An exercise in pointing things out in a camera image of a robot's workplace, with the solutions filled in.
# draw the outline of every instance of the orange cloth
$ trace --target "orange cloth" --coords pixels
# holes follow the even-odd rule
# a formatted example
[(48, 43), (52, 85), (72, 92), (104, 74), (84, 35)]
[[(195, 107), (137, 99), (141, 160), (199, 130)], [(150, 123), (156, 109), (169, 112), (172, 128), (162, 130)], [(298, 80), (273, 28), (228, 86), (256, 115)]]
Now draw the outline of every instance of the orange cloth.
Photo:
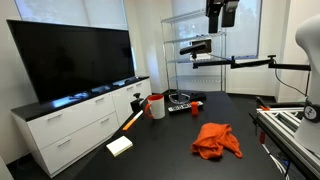
[(207, 123), (201, 127), (198, 139), (192, 143), (193, 153), (199, 153), (203, 159), (222, 156), (223, 147), (231, 150), (238, 158), (242, 158), (240, 144), (231, 134), (229, 124)]

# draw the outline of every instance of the white cup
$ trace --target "white cup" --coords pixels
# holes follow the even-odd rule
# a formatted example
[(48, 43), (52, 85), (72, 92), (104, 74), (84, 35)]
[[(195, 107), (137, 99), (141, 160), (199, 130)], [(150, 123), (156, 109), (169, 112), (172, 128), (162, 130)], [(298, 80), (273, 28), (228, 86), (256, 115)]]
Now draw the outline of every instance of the white cup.
[(145, 107), (145, 114), (152, 119), (161, 119), (165, 116), (164, 96), (162, 94), (151, 95), (147, 98), (148, 104)]

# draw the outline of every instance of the window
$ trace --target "window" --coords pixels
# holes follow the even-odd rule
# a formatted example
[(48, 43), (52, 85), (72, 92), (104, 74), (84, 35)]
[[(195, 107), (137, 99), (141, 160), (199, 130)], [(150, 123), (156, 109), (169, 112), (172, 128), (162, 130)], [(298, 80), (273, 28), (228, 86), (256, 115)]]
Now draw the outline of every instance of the window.
[(22, 20), (127, 30), (122, 0), (16, 0)]
[[(227, 33), (227, 57), (236, 56), (236, 59), (258, 57), (261, 1), (240, 0), (236, 12), (235, 26), (222, 29)], [(205, 7), (206, 0), (172, 0), (174, 16), (204, 9)], [(192, 19), (177, 23), (177, 26), (178, 28), (175, 28), (176, 39), (207, 34), (208, 18), (204, 16)]]

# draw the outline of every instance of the yellow object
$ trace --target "yellow object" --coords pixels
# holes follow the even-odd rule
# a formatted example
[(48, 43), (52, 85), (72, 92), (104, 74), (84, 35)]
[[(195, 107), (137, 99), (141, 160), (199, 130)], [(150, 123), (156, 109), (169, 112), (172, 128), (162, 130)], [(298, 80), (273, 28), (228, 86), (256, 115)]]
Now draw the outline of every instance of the yellow object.
[(126, 124), (122, 130), (126, 131), (129, 129), (129, 127), (139, 118), (139, 116), (143, 113), (143, 111), (141, 110), (137, 115), (135, 115), (129, 122), (128, 124)]
[(131, 146), (133, 146), (132, 142), (125, 136), (121, 136), (117, 140), (108, 144), (107, 148), (110, 150), (113, 156), (116, 157), (125, 150), (129, 149)]

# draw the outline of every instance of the white wall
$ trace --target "white wall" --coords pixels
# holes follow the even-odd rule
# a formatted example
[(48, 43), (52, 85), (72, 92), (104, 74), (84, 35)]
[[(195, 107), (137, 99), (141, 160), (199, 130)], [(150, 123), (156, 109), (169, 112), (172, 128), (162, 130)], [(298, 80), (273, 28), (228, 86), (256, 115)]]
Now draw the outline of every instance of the white wall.
[[(288, 1), (263, 1), (259, 59), (275, 54), (280, 60)], [(137, 49), (136, 73), (150, 75), (152, 92), (161, 93), (167, 88), (167, 78), (160, 17), (164, 19), (172, 16), (171, 1), (125, 0), (125, 6), (129, 31), (133, 34), (131, 38), (134, 39), (133, 44)], [(233, 70), (230, 70), (229, 66), (227, 68), (227, 92), (230, 93), (274, 96), (277, 84), (274, 70), (267, 66)]]
[[(295, 34), (298, 27), (308, 18), (320, 13), (319, 0), (291, 0), (286, 37), (284, 40), (283, 63), (308, 64), (305, 52), (297, 45)], [(300, 91), (305, 92), (307, 73), (299, 71), (282, 70), (281, 79)], [(295, 90), (283, 85), (278, 87), (276, 98), (279, 102), (297, 101), (303, 97)]]
[[(152, 92), (163, 93), (168, 86), (160, 20), (172, 16), (171, 0), (125, 0), (125, 7), (130, 35), (134, 31), (132, 38), (138, 69), (140, 65), (143, 69), (144, 64)], [(135, 36), (140, 36), (140, 43)]]
[(28, 151), (10, 109), (36, 101), (6, 19), (20, 19), (12, 0), (0, 6), (0, 155), (6, 164)]
[(12, 180), (12, 176), (0, 156), (0, 179)]
[[(280, 59), (283, 30), (286, 24), (286, 7), (289, 0), (262, 1), (259, 59), (277, 55)], [(267, 65), (253, 68), (227, 68), (227, 92), (274, 96), (278, 84), (275, 72)]]

